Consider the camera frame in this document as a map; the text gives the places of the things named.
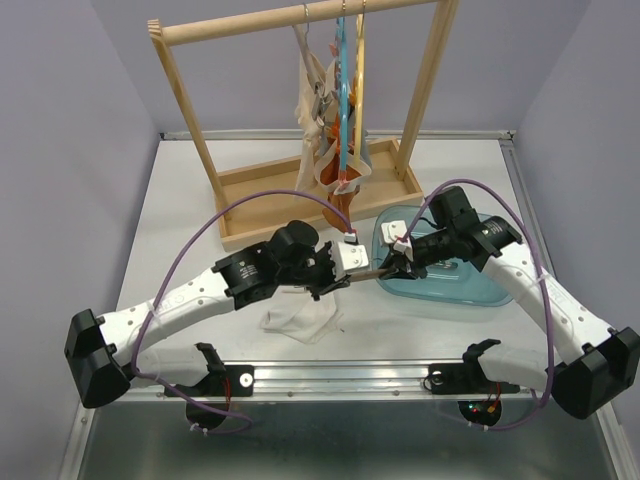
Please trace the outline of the white underwear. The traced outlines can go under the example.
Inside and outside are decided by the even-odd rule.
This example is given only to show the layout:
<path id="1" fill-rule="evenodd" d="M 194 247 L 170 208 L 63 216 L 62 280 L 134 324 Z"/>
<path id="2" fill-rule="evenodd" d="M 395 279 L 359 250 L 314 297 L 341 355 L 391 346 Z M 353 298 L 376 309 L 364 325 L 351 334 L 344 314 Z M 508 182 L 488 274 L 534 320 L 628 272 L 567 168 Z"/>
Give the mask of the white underwear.
<path id="1" fill-rule="evenodd" d="M 262 315 L 259 326 L 268 334 L 279 334 L 313 345 L 336 331 L 341 317 L 334 293 L 314 300 L 306 290 L 288 287 L 276 294 L 274 303 Z"/>

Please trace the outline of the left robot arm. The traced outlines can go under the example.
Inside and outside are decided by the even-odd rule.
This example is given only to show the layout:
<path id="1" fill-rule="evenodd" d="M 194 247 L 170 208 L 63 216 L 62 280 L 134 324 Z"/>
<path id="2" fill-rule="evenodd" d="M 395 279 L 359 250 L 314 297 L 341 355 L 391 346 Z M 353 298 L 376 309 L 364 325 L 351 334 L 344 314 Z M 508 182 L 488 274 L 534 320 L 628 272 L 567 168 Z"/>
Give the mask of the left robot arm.
<path id="1" fill-rule="evenodd" d="M 76 313 L 64 356 L 82 405 L 95 409 L 123 396 L 145 373 L 145 350 L 202 320 L 267 300 L 283 286 L 302 287 L 314 300 L 346 286 L 344 257 L 359 250 L 340 241 L 321 244 L 311 225 L 293 220 L 159 299 L 102 315 Z"/>

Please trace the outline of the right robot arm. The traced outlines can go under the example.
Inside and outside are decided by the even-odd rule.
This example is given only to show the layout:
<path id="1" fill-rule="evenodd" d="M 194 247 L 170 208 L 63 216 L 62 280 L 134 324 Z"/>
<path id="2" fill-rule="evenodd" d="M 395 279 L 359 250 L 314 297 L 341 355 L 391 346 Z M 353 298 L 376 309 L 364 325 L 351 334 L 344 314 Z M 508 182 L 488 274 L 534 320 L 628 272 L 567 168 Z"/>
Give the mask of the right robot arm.
<path id="1" fill-rule="evenodd" d="M 524 387 L 541 392 L 541 403 L 553 399 L 586 419 L 633 385 L 638 334 L 615 329 L 581 305 L 540 265 L 523 227 L 481 217 L 461 187 L 433 194 L 410 222 L 380 217 L 377 232 L 387 249 L 382 279 L 423 280 L 437 263 L 467 263 L 502 287 L 546 335 L 544 353 L 498 339 L 470 345 L 460 362 L 430 368 L 423 383 L 431 393 L 498 395 Z"/>

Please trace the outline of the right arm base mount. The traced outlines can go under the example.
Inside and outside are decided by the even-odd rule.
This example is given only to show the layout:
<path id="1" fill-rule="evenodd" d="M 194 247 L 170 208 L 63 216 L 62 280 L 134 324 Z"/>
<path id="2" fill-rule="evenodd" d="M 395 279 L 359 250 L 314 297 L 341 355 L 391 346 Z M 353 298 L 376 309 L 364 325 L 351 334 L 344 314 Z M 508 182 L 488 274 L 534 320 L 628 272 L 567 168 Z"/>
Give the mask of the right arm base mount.
<path id="1" fill-rule="evenodd" d="M 499 345 L 496 339 L 487 339 L 470 345 L 457 363 L 433 363 L 423 379 L 423 386 L 435 395 L 471 395 L 496 393 L 519 393 L 519 385 L 495 382 L 483 373 L 479 358 L 491 347 Z"/>

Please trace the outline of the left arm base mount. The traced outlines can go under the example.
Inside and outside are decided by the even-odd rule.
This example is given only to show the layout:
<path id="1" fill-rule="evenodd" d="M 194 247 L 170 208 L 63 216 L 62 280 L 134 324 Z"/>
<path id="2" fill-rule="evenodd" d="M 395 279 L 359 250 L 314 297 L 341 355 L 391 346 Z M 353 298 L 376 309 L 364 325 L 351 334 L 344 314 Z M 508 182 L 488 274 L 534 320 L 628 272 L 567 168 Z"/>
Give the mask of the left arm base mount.
<path id="1" fill-rule="evenodd" d="M 228 364 L 210 344 L 199 342 L 187 351 L 178 351 L 176 364 L 170 366 L 169 384 L 190 397 L 251 397 L 255 367 Z"/>

